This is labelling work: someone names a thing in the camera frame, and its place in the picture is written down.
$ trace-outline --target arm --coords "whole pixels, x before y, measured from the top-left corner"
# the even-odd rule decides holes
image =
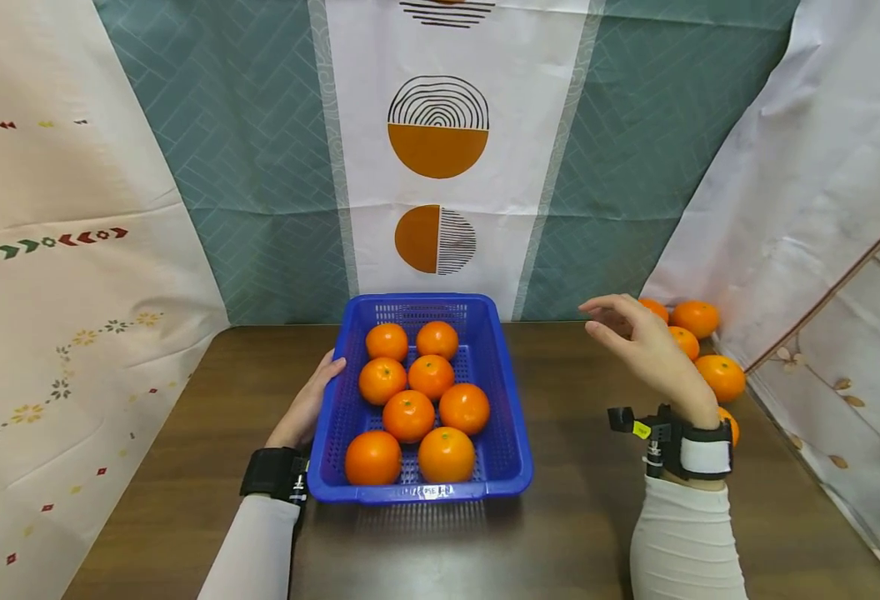
[[[323,390],[346,366],[333,350],[293,399],[265,448],[296,448],[310,441],[323,402]],[[293,526],[300,507],[250,494],[240,503],[198,600],[282,600],[287,598]]]
[[[596,318],[587,322],[587,333],[669,398],[683,418],[695,428],[719,426],[713,391],[660,317],[629,296],[595,297],[580,309]],[[605,324],[622,318],[622,334]],[[637,600],[745,600],[723,481],[684,481],[666,472],[663,479],[647,478],[630,576]]]

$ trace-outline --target black wrist strap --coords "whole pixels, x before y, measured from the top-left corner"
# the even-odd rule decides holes
[[[261,448],[250,456],[240,495],[266,493],[297,506],[307,501],[307,466],[293,448]]]
[[[717,429],[697,429],[661,404],[656,415],[634,418],[629,407],[607,411],[610,428],[633,433],[647,440],[647,475],[660,478],[663,469],[678,478],[718,480],[733,471],[733,431],[730,423],[720,422]]]

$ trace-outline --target flower pattern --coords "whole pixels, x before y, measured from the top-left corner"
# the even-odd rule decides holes
[[[110,331],[110,333],[124,333],[129,327],[129,322],[118,321],[114,318],[112,321],[107,321],[107,324],[103,326],[103,329],[105,331]]]
[[[791,354],[790,350],[785,347],[777,348],[777,358],[783,362],[783,371],[786,371],[787,373],[793,373],[798,370],[798,368],[807,365],[806,356],[802,355],[800,352]]]
[[[69,398],[70,386],[66,379],[54,379],[51,387],[53,387],[53,391],[50,392],[50,396],[53,397],[53,399],[59,400],[60,398]]]
[[[10,417],[10,421],[13,423],[33,423],[40,421],[40,418],[43,416],[42,412],[43,406],[40,404],[34,404],[33,406],[24,404],[14,409],[14,415]]]
[[[151,328],[160,321],[160,315],[156,313],[141,313],[137,315],[137,324],[142,324],[146,328]]]
[[[97,341],[97,331],[92,329],[80,329],[73,336],[73,342],[78,346],[90,346],[95,341]]]

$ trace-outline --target white sleeve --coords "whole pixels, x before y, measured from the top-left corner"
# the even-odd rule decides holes
[[[248,495],[240,503],[198,600],[283,600],[300,507]]]
[[[647,478],[630,544],[636,600],[745,600],[727,490]]]

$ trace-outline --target wooden table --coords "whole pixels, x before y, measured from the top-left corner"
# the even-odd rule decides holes
[[[653,392],[579,323],[506,326],[533,447],[533,485],[514,501],[371,509],[310,503],[291,598],[630,598],[628,548],[643,500],[643,443],[606,409],[653,410]],[[263,443],[335,327],[220,335],[163,426],[65,596],[195,598]],[[880,600],[880,563],[748,397],[730,479],[752,600]]]

